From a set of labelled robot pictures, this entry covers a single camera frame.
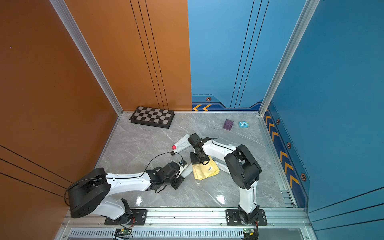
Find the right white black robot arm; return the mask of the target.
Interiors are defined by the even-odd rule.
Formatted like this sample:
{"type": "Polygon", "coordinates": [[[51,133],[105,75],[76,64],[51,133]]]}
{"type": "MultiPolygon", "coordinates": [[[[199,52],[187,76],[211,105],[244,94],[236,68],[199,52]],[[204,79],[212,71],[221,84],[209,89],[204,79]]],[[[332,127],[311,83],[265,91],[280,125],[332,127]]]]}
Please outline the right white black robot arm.
{"type": "Polygon", "coordinates": [[[215,176],[221,169],[229,173],[240,188],[240,219],[247,225],[253,223],[260,211],[256,189],[262,168],[249,149],[220,144],[212,138],[201,139],[197,134],[190,135],[188,142],[194,149],[190,157],[195,178],[215,176]]]}

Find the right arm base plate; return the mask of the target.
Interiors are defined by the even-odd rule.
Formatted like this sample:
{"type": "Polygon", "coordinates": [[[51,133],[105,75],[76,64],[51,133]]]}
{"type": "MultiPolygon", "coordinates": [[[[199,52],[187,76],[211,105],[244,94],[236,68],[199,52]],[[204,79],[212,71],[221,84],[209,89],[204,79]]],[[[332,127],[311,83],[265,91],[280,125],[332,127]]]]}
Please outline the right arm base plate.
{"type": "Polygon", "coordinates": [[[265,211],[255,209],[252,213],[247,214],[242,210],[225,210],[226,221],[228,226],[267,226],[268,221],[265,211]]]}

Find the yellow microfibre cloth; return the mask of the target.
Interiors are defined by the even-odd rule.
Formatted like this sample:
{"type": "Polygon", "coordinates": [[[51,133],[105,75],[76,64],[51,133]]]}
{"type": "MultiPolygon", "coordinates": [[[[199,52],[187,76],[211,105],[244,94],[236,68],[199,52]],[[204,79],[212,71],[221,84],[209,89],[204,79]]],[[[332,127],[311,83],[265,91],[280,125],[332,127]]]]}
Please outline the yellow microfibre cloth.
{"type": "Polygon", "coordinates": [[[204,180],[213,177],[219,172],[219,167],[211,156],[209,156],[209,161],[193,165],[193,173],[196,180],[204,180]]]}

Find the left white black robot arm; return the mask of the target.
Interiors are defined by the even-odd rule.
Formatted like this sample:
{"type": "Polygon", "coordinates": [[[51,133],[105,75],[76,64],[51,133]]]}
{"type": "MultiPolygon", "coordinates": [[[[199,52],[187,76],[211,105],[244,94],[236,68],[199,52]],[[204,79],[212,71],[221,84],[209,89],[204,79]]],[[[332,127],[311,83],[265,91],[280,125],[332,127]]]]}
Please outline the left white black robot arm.
{"type": "Polygon", "coordinates": [[[181,160],[179,163],[170,162],[163,168],[124,175],[106,173],[104,168],[96,168],[68,187],[71,217],[78,219],[96,214],[125,224],[132,215],[130,206],[127,200],[115,199],[113,195],[132,191],[160,193],[167,186],[176,190],[185,179],[182,172],[187,166],[181,160]]]}

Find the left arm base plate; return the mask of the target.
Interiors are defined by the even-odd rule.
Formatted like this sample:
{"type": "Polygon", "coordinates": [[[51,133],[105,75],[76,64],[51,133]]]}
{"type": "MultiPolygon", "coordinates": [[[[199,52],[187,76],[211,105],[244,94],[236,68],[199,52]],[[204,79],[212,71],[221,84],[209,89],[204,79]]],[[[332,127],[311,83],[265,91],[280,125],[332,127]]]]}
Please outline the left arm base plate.
{"type": "Polygon", "coordinates": [[[133,209],[129,213],[123,214],[116,220],[106,217],[104,225],[106,226],[143,226],[147,218],[147,209],[133,209]]]}

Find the green cap toothpaste tube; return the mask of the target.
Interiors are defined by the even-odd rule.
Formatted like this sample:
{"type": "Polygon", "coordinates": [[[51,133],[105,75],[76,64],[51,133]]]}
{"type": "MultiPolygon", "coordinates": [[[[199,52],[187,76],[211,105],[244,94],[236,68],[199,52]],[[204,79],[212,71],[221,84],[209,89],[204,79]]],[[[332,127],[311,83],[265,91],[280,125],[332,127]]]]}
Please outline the green cap toothpaste tube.
{"type": "Polygon", "coordinates": [[[180,177],[187,178],[193,172],[193,165],[186,165],[180,170],[180,177]]]}

